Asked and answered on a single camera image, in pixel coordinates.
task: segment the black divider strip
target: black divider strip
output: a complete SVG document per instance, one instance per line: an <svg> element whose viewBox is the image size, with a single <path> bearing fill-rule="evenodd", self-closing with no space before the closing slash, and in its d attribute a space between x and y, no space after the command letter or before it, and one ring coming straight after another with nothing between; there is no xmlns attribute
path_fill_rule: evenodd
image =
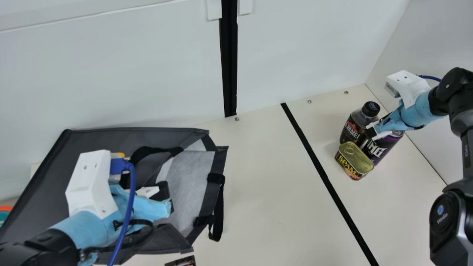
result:
<svg viewBox="0 0 473 266"><path fill-rule="evenodd" d="M222 61L223 107L225 117L237 114L237 0L222 0L220 57Z"/></svg>
<svg viewBox="0 0 473 266"><path fill-rule="evenodd" d="M320 175L320 178L325 184L325 187L327 188L328 192L330 193L330 196L332 196L333 201L335 202L335 205L337 205L338 210L342 214L343 218L345 219L345 222L347 223L348 227L350 228L351 232L353 233L353 236L357 240L359 247L365 253L366 259L368 259L368 262L372 266L379 266L378 262L375 259L375 256L373 253L371 253L371 250L369 250L368 245L366 244L365 240L363 239L361 233L358 231L358 228L355 225L355 222L351 219L350 214L348 213L347 209L343 205L342 200L338 196L337 192L335 191L335 188L332 186L330 183L330 180L328 179L328 176L322 167L322 164L319 162L319 159L315 155L314 151L310 147L309 141L307 140L306 136L304 135L304 132L302 132L302 129L300 129L299 125L297 124L296 119L292 115L291 111L289 110L288 106L286 103L281 104L282 109L286 113L289 121L292 124L292 127L296 131L297 135L300 138L300 141L304 145L304 148L307 151L307 154L309 155L310 159L312 160L312 163L314 164L315 168L317 169L317 172Z"/></svg>

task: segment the white table surface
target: white table surface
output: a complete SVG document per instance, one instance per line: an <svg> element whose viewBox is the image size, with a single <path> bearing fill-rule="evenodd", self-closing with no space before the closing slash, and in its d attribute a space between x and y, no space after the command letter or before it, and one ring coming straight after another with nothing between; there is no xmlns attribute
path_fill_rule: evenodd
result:
<svg viewBox="0 0 473 266"><path fill-rule="evenodd" d="M378 102L360 85L287 104L378 263L433 265L429 212L445 183L409 138L403 137L360 181L350 179L334 160L346 119L370 100ZM386 114L382 109L379 116Z"/></svg>
<svg viewBox="0 0 473 266"><path fill-rule="evenodd" d="M230 146L222 239L209 240L207 229L199 236L197 265L369 265L282 108L238 117L195 126ZM163 266L188 255L136 255L125 265Z"/></svg>

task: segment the blue cable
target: blue cable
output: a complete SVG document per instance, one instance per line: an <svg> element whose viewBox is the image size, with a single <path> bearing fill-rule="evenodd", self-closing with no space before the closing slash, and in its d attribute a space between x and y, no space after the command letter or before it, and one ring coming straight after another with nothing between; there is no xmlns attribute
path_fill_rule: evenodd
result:
<svg viewBox="0 0 473 266"><path fill-rule="evenodd" d="M442 79L439 79L437 77L433 77L433 76L425 76L425 75L417 75L418 77L421 77L423 79L427 79L427 80L435 80L435 81L438 81L438 82L441 82Z"/></svg>
<svg viewBox="0 0 473 266"><path fill-rule="evenodd" d="M131 218L131 211L133 209L133 201L135 199L135 189L136 189L136 179L135 179L135 167L132 163L126 162L125 163L126 170L130 171L130 196L128 198L128 206L126 207L125 219L123 220L122 230L120 231L120 235L117 239L117 243L115 245L115 249L108 261L107 266L112 266L117 257L118 253L122 249L123 240L125 239L126 232L128 230L128 224L130 223Z"/></svg>

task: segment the orange object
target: orange object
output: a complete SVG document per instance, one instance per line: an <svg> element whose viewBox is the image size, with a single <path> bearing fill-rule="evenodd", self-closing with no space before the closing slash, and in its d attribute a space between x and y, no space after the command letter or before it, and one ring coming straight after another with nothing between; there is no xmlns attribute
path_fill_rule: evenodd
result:
<svg viewBox="0 0 473 266"><path fill-rule="evenodd" d="M11 212L12 206L0 206L0 212Z"/></svg>
<svg viewBox="0 0 473 266"><path fill-rule="evenodd" d="M122 158L125 158L125 154L123 152L114 152L116 155L120 155Z"/></svg>

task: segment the spam can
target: spam can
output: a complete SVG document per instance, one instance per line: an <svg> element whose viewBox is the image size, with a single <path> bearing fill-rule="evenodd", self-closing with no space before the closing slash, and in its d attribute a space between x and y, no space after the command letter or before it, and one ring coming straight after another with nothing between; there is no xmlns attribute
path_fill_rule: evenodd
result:
<svg viewBox="0 0 473 266"><path fill-rule="evenodd" d="M354 180L360 180L375 167L366 154L353 142L345 142L340 145L335 160Z"/></svg>

